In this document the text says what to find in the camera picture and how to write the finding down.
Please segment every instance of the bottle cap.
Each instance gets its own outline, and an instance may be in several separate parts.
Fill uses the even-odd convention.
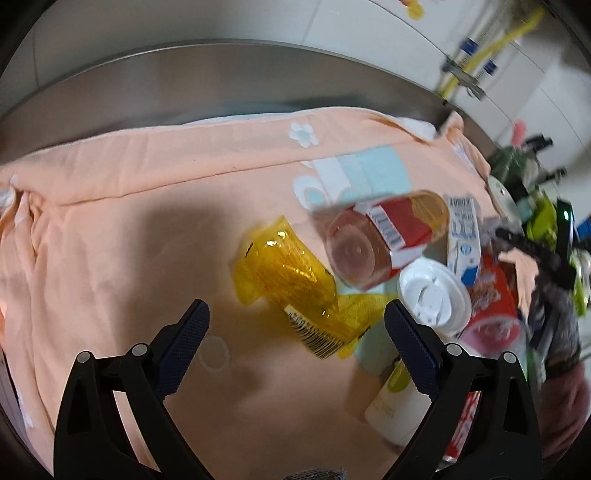
[[[417,323],[444,336],[461,332],[470,320],[472,304],[466,287],[435,260],[419,258],[403,268],[398,292]]]
[[[375,254],[367,236],[355,225],[341,227],[326,241],[335,273],[349,285],[367,282],[375,268]]]

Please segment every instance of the green plastic item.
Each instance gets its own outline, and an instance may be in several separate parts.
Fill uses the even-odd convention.
[[[486,161],[491,166],[491,175],[505,186],[519,182],[527,189],[537,177],[537,163],[520,148],[500,148]]]
[[[525,226],[525,234],[530,240],[556,249],[556,208],[545,192],[539,192],[534,215]]]

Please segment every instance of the white bottle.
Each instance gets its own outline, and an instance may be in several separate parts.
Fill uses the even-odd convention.
[[[431,399],[418,392],[400,361],[365,411],[365,420],[389,442],[406,447],[430,405]]]

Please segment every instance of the red can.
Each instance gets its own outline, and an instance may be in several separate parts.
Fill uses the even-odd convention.
[[[520,364],[525,363],[525,330],[517,320],[517,310],[511,289],[503,270],[490,255],[482,256],[480,274],[474,286],[468,289],[472,302],[472,316],[460,335],[460,342],[471,355],[498,358],[504,351],[516,354]],[[444,460],[457,461],[466,439],[476,409],[480,392],[470,392],[457,424],[452,441],[446,449]]]
[[[464,448],[468,433],[472,427],[474,416],[476,415],[476,409],[478,408],[478,400],[480,399],[480,392],[470,392],[466,397],[466,404],[460,421],[457,423],[456,431],[453,434],[452,441],[447,446],[443,459],[446,462],[455,463]]]

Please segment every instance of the white carton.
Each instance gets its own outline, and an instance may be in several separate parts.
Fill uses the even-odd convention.
[[[447,197],[449,231],[447,267],[466,287],[471,287],[480,267],[480,235],[475,200],[472,197]]]

